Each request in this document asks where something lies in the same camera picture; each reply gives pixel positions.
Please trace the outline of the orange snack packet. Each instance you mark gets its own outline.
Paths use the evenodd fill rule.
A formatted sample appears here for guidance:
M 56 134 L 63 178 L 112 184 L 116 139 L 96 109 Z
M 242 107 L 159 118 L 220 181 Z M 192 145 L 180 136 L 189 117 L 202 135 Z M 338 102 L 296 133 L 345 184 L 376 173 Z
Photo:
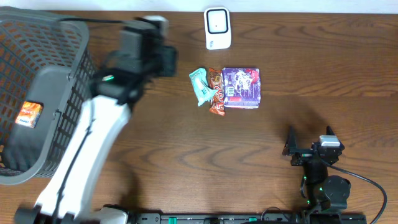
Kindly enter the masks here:
M 40 103 L 25 101 L 22 104 L 15 123 L 29 128 L 35 128 L 44 106 Z

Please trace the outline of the red-brown candy bar wrapper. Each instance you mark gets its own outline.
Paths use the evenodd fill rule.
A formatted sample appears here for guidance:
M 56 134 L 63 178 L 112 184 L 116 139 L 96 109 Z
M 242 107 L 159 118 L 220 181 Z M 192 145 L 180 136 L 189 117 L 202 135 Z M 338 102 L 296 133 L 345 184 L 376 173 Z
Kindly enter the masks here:
M 211 107 L 209 112 L 218 114 L 220 116 L 225 115 L 224 111 L 224 93 L 223 93 L 223 76 L 221 70 L 215 70 L 209 68 L 210 73 L 210 88 L 215 90 L 216 93 L 211 99 Z

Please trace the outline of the teal snack packet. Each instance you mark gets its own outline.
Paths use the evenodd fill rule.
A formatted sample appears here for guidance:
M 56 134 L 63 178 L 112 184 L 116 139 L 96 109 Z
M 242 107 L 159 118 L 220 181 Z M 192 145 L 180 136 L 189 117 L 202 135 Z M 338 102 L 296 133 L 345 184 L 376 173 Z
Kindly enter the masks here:
M 216 95 L 217 91 L 208 86 L 206 70 L 204 68 L 196 69 L 194 72 L 189 74 L 189 77 L 198 100 L 198 106 L 201 106 L 206 101 L 210 101 Z

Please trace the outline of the purple snack box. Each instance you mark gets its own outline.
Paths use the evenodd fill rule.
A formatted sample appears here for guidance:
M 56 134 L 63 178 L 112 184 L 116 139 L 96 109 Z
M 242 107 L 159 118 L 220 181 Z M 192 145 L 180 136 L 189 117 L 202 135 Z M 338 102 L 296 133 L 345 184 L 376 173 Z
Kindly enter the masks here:
M 261 76 L 258 68 L 224 68 L 223 93 L 227 108 L 257 109 L 261 102 Z

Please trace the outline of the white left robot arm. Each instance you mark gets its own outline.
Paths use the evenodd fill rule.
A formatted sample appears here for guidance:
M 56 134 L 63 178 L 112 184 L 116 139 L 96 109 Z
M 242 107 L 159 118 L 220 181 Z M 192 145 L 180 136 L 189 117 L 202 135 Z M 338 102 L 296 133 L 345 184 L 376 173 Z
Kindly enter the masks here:
M 33 208 L 19 207 L 15 223 L 133 223 L 117 205 L 91 211 L 98 177 L 119 133 L 132 117 L 146 85 L 171 77 L 177 51 L 164 44 L 169 22 L 162 16 L 124 21 L 119 50 L 111 52 L 90 80 L 73 136 Z

